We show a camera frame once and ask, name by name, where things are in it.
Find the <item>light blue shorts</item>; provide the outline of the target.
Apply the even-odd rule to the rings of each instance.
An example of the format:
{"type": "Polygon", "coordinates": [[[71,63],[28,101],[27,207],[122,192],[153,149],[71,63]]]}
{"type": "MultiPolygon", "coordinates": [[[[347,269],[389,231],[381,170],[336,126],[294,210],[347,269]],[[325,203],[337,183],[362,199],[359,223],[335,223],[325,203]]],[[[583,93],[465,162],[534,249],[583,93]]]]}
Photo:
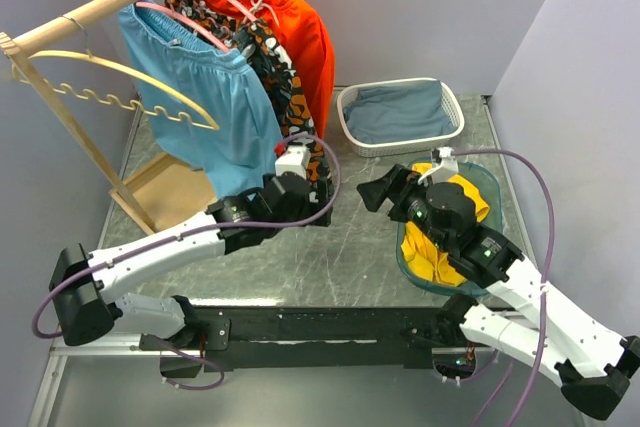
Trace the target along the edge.
{"type": "Polygon", "coordinates": [[[119,13],[120,32],[132,68],[196,102],[217,123],[145,83],[137,88],[145,107],[165,113],[149,119],[159,147],[202,170],[215,194],[226,197],[260,187],[275,171],[282,135],[257,74],[237,50],[225,52],[163,12],[131,4],[119,13]]]}

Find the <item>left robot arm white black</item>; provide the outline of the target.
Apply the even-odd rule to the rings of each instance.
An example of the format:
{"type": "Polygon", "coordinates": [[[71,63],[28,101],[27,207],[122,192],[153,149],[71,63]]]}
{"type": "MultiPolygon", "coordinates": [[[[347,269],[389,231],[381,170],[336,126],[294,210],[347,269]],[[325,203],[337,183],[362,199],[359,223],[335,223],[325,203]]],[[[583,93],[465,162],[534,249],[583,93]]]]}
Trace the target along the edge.
{"type": "Polygon", "coordinates": [[[188,348],[203,327],[189,300],[137,295],[134,288],[189,263],[257,246],[286,228],[327,226],[335,200],[330,193],[321,202],[309,182],[296,174],[267,175],[263,186],[221,198],[137,241],[93,252],[81,244],[66,247],[56,261],[46,299],[54,307],[58,335],[75,347],[119,329],[188,348]]]}

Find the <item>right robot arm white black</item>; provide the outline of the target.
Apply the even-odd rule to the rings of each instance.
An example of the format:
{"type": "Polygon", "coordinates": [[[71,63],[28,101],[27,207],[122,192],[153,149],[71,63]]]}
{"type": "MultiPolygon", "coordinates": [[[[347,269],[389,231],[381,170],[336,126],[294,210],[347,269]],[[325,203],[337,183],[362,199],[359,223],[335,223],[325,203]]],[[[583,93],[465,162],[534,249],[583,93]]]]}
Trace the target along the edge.
{"type": "Polygon", "coordinates": [[[491,346],[531,366],[560,388],[583,414],[605,421],[639,368],[639,339],[624,337],[593,319],[555,286],[503,234],[480,223],[462,186],[426,180],[394,165],[357,191],[370,212],[385,201],[391,220],[412,223],[466,279],[501,299],[529,321],[503,317],[470,296],[445,304],[438,334],[449,345],[466,339],[491,346]]]}

